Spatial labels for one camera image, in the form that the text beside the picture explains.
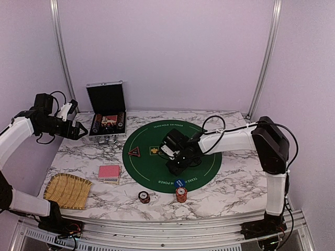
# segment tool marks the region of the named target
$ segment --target poker mat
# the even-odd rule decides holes
[[[221,153],[203,156],[200,165],[189,167],[178,176],[169,172],[164,159],[168,157],[159,153],[159,145],[174,128],[188,137],[201,131],[201,127],[186,121],[161,120],[140,127],[127,139],[122,153],[123,163],[129,175],[142,186],[157,192],[175,193],[174,182],[183,179],[185,188],[192,191],[206,185],[218,173]],[[129,155],[131,151],[140,156]]]

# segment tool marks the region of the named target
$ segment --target white wall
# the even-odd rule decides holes
[[[268,115],[298,138],[289,196],[295,208],[303,209],[319,251],[335,247],[334,13],[332,0],[284,1],[254,116]]]
[[[13,116],[28,110],[35,94],[66,93],[49,1],[0,2],[0,130]],[[8,160],[3,173],[16,189],[37,195],[61,140],[38,145],[26,140]],[[0,215],[0,250],[8,250],[17,217]]]
[[[126,81],[128,109],[247,112],[274,1],[59,1],[81,110],[88,83]]]

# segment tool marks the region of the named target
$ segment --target red triangle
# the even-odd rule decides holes
[[[133,150],[131,150],[128,155],[131,155],[131,156],[136,156],[136,157],[141,157],[141,154],[140,154],[140,149],[138,148],[138,146],[136,148],[134,148]]]

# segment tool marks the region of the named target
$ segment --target marble tabletop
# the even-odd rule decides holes
[[[239,112],[224,111],[129,111],[127,132],[158,120],[184,120],[199,126],[210,115],[224,117],[227,128],[245,125]],[[79,113],[75,120],[90,128],[93,113]],[[206,129],[221,128],[221,121],[212,119]],[[235,151],[222,154],[218,174],[207,185],[187,194],[185,203],[178,203],[174,194],[147,189],[127,173],[122,166],[122,149],[126,136],[119,136],[114,145],[98,145],[88,136],[78,141],[64,139],[47,171],[39,197],[51,177],[68,173],[90,180],[93,184],[85,210],[65,210],[63,215],[122,221],[170,221],[204,219],[265,209],[266,177],[256,152]],[[97,179],[99,166],[121,165],[120,185],[104,184]],[[142,204],[138,192],[145,190],[150,203]]]

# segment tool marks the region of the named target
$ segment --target bamboo placemat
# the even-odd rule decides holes
[[[84,210],[92,182],[72,174],[56,174],[44,191],[44,199],[58,203],[63,209]]]

